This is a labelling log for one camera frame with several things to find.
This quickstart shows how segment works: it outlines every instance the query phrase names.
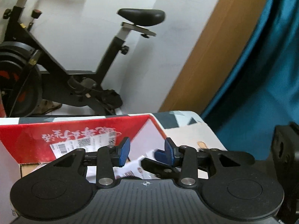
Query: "bike seat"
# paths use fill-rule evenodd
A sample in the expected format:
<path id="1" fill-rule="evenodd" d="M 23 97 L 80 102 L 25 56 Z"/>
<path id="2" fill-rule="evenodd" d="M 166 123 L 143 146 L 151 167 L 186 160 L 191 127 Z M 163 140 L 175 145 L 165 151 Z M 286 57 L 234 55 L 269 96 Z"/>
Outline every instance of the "bike seat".
<path id="1" fill-rule="evenodd" d="M 118 10 L 117 14 L 135 25 L 144 27 L 160 24 L 165 19 L 165 13 L 157 9 L 122 8 Z"/>

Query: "bike frame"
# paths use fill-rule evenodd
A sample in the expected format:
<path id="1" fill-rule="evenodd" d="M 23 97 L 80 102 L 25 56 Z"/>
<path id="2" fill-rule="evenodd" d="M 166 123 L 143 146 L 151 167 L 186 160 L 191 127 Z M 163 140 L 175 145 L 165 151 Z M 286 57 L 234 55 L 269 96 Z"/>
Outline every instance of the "bike frame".
<path id="1" fill-rule="evenodd" d="M 111 64 L 113 63 L 118 52 L 122 49 L 125 39 L 131 32 L 131 30 L 140 32 L 145 35 L 156 36 L 155 33 L 148 29 L 122 23 L 121 29 L 118 34 L 113 38 L 109 47 L 107 48 L 101 62 L 98 65 L 96 72 L 92 71 L 66 71 L 62 65 L 56 61 L 51 54 L 37 41 L 37 39 L 27 30 L 26 26 L 20 22 L 24 6 L 27 0 L 18 0 L 13 7 L 4 41 L 21 42 L 26 45 L 38 49 L 41 51 L 41 56 L 37 64 L 43 66 L 47 71 L 41 71 L 42 79 L 42 98 L 52 100 L 62 104 L 73 106 L 90 106 L 93 110 L 98 107 L 98 100 L 93 97 L 78 97 L 73 93 L 73 90 L 69 87 L 68 81 L 72 75 L 76 75 L 79 78 L 91 78 L 97 83 L 97 90 L 102 90 L 101 83 L 106 76 Z"/>

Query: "barcode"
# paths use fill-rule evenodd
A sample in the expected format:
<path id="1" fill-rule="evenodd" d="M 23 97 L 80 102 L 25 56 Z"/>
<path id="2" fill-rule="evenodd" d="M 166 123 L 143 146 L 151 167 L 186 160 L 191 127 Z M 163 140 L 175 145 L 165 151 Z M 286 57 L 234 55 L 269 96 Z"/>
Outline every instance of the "barcode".
<path id="1" fill-rule="evenodd" d="M 109 145 L 114 146 L 116 142 L 116 132 L 109 132 Z"/>
<path id="2" fill-rule="evenodd" d="M 83 138 L 78 140 L 79 147 L 91 146 L 90 138 Z"/>
<path id="3" fill-rule="evenodd" d="M 60 151 L 61 154 L 66 154 L 66 153 L 68 153 L 68 151 L 66 150 L 64 144 L 59 144 L 59 145 L 58 145 L 58 148 L 59 148 L 59 151 Z"/>

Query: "metal rivet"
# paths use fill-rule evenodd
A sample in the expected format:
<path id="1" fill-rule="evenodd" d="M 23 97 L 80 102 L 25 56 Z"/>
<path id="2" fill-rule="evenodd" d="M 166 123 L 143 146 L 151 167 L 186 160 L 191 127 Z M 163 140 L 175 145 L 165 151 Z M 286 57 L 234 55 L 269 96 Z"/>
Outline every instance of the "metal rivet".
<path id="1" fill-rule="evenodd" d="M 110 178 L 99 179 L 99 184 L 101 184 L 101 185 L 110 185 L 112 183 L 113 183 L 113 180 Z"/>
<path id="2" fill-rule="evenodd" d="M 163 171 L 164 171 L 165 173 L 171 173 L 171 172 L 172 172 L 172 170 L 169 169 L 169 168 L 166 168 L 166 169 L 164 169 Z"/>
<path id="3" fill-rule="evenodd" d="M 181 183 L 184 184 L 184 185 L 192 185 L 192 184 L 195 184 L 195 179 L 192 179 L 192 178 L 183 178 L 181 180 Z"/>

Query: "blue fabric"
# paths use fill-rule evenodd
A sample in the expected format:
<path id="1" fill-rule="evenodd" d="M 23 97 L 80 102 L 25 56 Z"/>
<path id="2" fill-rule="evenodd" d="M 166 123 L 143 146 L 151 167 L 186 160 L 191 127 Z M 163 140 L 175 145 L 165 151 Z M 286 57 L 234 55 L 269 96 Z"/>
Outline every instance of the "blue fabric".
<path id="1" fill-rule="evenodd" d="M 299 0 L 268 0 L 246 48 L 201 117 L 228 150 L 270 152 L 275 125 L 299 122 Z"/>

